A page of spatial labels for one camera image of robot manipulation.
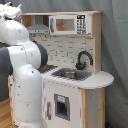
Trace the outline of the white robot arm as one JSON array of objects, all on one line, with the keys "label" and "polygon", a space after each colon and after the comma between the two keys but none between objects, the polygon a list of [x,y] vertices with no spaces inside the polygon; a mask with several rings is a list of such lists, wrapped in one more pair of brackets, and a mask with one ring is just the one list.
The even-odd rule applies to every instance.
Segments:
[{"label": "white robot arm", "polygon": [[18,128],[44,128],[42,78],[39,68],[47,64],[46,49],[29,38],[27,28],[16,21],[21,6],[0,4],[0,72],[13,77],[13,118]]}]

